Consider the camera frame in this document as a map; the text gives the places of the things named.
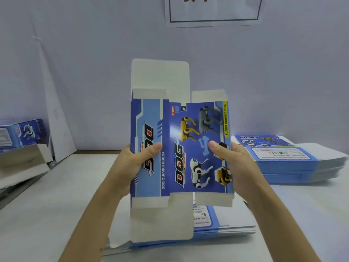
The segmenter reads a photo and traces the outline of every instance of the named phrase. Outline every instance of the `yellow label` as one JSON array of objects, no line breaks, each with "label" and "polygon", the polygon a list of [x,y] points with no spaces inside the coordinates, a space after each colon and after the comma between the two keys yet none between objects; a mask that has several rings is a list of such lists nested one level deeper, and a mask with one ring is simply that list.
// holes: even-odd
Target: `yellow label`
[{"label": "yellow label", "polygon": [[223,101],[224,135],[229,138],[228,101]]}]

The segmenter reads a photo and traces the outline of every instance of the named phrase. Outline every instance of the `white information label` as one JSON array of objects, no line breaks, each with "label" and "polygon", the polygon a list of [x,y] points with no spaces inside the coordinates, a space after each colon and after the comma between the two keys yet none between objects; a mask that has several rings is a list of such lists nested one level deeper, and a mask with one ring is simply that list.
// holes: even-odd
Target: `white information label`
[{"label": "white information label", "polygon": [[264,0],[165,0],[167,26],[260,23]]},{"label": "white information label", "polygon": [[252,148],[262,160],[310,160],[310,157],[298,148]]},{"label": "white information label", "polygon": [[208,214],[206,206],[194,207],[194,228],[207,227],[212,224],[211,217]]},{"label": "white information label", "polygon": [[0,147],[12,146],[12,144],[7,128],[0,128]]}]

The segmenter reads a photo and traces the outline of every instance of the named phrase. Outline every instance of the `person's right hand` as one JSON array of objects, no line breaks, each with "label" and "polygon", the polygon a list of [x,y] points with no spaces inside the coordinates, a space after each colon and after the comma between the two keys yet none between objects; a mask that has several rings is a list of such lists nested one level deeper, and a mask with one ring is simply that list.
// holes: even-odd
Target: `person's right hand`
[{"label": "person's right hand", "polygon": [[233,175],[234,190],[247,203],[249,203],[258,187],[268,186],[268,182],[265,180],[259,167],[243,146],[232,142],[232,150],[228,150],[215,141],[210,141],[208,147],[215,155],[225,159],[228,163]]}]

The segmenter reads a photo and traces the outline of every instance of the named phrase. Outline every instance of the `forearm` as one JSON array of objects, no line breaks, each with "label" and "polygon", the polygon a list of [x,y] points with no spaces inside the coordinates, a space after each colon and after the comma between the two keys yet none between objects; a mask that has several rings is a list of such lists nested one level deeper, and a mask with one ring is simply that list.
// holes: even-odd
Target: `forearm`
[{"label": "forearm", "polygon": [[249,202],[274,262],[321,262],[298,224],[269,185]]},{"label": "forearm", "polygon": [[84,211],[59,262],[97,262],[103,248],[121,195],[104,180]]}]

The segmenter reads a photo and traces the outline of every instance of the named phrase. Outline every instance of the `hand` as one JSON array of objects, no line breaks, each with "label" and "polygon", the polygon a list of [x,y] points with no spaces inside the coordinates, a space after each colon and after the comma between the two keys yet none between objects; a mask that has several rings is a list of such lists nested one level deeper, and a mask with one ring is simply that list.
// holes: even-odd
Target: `hand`
[{"label": "hand", "polygon": [[243,146],[232,142],[232,150],[228,150],[215,141],[210,141],[208,147],[228,163],[233,175],[234,190],[248,203],[258,186],[269,186],[259,167]]},{"label": "hand", "polygon": [[107,182],[114,185],[114,190],[120,192],[121,197],[128,195],[131,181],[138,174],[142,163],[157,155],[161,149],[162,143],[158,142],[133,154],[130,145],[127,145],[111,166],[106,177]]}]

